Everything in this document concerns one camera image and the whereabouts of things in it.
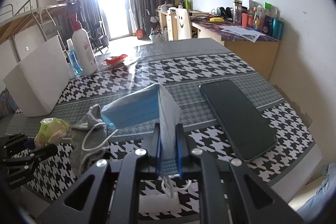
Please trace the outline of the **red snack packet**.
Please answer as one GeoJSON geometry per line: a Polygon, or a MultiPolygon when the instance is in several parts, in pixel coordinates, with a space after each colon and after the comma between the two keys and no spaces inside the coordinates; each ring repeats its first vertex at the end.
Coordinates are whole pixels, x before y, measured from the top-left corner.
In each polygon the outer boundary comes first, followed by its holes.
{"type": "Polygon", "coordinates": [[[108,57],[107,59],[103,61],[103,64],[109,68],[115,68],[123,64],[126,58],[127,58],[127,55],[125,54],[122,54],[120,56],[108,57]]]}

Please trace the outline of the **metal bunk bed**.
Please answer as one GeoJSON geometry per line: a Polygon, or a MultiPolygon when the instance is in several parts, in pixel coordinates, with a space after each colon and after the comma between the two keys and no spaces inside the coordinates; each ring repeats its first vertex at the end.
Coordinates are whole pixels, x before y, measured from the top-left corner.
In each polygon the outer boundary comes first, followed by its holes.
{"type": "Polygon", "coordinates": [[[11,17],[1,22],[1,43],[10,40],[15,49],[17,59],[21,60],[22,57],[19,53],[15,36],[32,26],[37,26],[44,41],[47,41],[51,35],[56,35],[63,52],[66,53],[66,46],[60,35],[62,26],[55,22],[54,17],[65,12],[69,5],[74,5],[77,1],[56,0],[55,4],[43,7],[40,0],[27,0],[17,12],[14,12],[14,7],[11,3],[2,6],[2,9],[9,7],[10,10],[1,13],[1,16],[11,14],[11,17]]]}

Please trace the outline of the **yellow banana on desk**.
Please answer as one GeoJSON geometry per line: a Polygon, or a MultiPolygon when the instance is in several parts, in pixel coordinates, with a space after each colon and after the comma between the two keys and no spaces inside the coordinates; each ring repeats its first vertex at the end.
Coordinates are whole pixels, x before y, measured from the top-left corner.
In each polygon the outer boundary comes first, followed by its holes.
{"type": "Polygon", "coordinates": [[[209,19],[209,21],[212,23],[222,23],[224,22],[224,19],[221,17],[212,17],[209,19]]]}

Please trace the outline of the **black smartphone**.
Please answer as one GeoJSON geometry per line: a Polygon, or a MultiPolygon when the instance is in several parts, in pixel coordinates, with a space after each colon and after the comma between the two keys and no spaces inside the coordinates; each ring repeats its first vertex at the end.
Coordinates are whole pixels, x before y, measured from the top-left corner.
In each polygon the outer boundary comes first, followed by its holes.
{"type": "Polygon", "coordinates": [[[240,160],[251,162],[276,146],[276,129],[231,80],[201,84],[199,90],[240,160]]]}

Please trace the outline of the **green plastic wrapper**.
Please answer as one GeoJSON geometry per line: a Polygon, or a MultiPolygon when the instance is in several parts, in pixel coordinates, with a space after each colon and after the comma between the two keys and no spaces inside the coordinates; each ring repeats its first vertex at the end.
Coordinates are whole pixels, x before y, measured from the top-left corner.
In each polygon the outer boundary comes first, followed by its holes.
{"type": "Polygon", "coordinates": [[[59,118],[45,118],[40,121],[40,129],[34,138],[36,148],[49,144],[58,145],[71,129],[72,124],[59,118]]]}

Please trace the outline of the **papers on desk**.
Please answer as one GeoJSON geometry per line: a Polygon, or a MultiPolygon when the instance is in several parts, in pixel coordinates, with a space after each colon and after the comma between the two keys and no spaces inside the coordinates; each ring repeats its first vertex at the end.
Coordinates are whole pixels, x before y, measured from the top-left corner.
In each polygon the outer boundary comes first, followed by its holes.
{"type": "Polygon", "coordinates": [[[250,30],[239,26],[224,26],[220,29],[223,32],[228,32],[230,34],[240,36],[253,43],[255,43],[260,36],[265,36],[265,34],[262,34],[261,32],[258,32],[256,30],[250,30]]]}

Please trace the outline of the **blue liquid spray bottle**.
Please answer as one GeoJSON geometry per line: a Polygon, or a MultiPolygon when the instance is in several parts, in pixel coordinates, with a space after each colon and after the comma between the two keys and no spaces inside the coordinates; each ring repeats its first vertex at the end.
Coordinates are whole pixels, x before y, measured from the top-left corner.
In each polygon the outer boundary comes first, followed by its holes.
{"type": "Polygon", "coordinates": [[[72,65],[74,74],[76,76],[78,76],[78,75],[82,74],[83,70],[82,70],[81,66],[79,65],[79,63],[78,63],[72,39],[67,39],[67,45],[68,45],[68,57],[70,59],[70,63],[72,65]]]}

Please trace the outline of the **black folding chair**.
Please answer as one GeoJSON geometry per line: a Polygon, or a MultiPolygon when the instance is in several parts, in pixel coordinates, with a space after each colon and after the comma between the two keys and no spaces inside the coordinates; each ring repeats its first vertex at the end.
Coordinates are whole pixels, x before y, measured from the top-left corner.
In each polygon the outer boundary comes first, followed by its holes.
{"type": "Polygon", "coordinates": [[[108,43],[106,42],[107,36],[104,33],[102,20],[99,20],[97,23],[89,23],[89,39],[94,53],[100,52],[103,54],[102,50],[108,48],[108,43]]]}

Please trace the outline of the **white styrofoam box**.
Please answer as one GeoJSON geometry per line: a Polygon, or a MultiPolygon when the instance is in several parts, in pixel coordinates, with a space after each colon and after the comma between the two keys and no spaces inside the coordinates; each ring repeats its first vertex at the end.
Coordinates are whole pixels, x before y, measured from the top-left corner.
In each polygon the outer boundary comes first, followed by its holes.
{"type": "Polygon", "coordinates": [[[3,79],[27,117],[50,114],[69,81],[69,66],[56,36],[28,54],[3,79]]]}

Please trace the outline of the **grey sock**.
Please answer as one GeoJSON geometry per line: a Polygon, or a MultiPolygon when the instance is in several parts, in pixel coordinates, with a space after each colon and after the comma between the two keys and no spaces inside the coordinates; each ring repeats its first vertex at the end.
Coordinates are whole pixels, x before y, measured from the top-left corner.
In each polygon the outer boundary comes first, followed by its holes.
{"type": "Polygon", "coordinates": [[[70,164],[76,177],[80,177],[109,149],[107,128],[102,121],[101,107],[91,106],[71,130],[70,164]]]}

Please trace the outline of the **wooden smiley face chair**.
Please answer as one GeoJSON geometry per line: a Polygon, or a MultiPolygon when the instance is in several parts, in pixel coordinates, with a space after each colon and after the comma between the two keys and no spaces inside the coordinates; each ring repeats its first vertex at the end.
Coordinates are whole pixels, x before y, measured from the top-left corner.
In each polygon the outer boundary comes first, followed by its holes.
{"type": "Polygon", "coordinates": [[[187,9],[176,8],[178,39],[185,40],[192,38],[190,16],[187,9]]]}

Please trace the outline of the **wooden desk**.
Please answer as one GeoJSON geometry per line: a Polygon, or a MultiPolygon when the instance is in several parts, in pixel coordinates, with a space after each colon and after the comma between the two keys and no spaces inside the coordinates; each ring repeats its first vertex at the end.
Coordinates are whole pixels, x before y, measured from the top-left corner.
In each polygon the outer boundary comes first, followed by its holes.
{"type": "MultiPolygon", "coordinates": [[[[161,30],[167,30],[168,40],[178,40],[175,9],[157,10],[161,30]]],[[[224,26],[236,26],[231,22],[212,23],[205,12],[189,11],[192,38],[211,38],[228,48],[260,73],[266,80],[270,78],[281,41],[270,36],[260,36],[253,43],[237,35],[223,32],[224,26]]]]}

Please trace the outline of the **white pump bottle red cap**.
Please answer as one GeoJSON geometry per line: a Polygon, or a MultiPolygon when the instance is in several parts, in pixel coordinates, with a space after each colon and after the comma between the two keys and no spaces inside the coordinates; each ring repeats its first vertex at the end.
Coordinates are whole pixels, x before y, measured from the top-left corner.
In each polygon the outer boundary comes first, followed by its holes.
{"type": "Polygon", "coordinates": [[[86,76],[91,76],[97,71],[97,61],[93,53],[88,33],[82,28],[76,14],[69,14],[69,18],[73,30],[72,42],[79,65],[86,76]]]}

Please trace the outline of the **blue surgical face mask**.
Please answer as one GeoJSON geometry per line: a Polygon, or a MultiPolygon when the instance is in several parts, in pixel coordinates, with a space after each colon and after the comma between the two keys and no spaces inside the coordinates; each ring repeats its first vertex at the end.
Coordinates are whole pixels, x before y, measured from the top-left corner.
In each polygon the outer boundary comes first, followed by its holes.
{"type": "Polygon", "coordinates": [[[179,122],[180,116],[181,110],[174,98],[159,83],[119,98],[102,108],[102,121],[114,132],[159,119],[150,147],[139,148],[122,160],[116,197],[122,193],[138,195],[140,168],[144,165],[155,167],[155,174],[161,177],[161,187],[165,194],[174,197],[179,189],[173,186],[171,172],[176,170],[180,176],[183,175],[183,166],[190,161],[186,137],[179,122]]]}

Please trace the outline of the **orange bag by door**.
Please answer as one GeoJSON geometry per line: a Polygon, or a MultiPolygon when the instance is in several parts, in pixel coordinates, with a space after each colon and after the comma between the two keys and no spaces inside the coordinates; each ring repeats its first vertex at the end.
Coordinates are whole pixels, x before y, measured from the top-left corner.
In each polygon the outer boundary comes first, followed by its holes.
{"type": "Polygon", "coordinates": [[[142,30],[137,30],[136,31],[136,36],[138,40],[142,40],[143,39],[143,31],[142,30]]]}

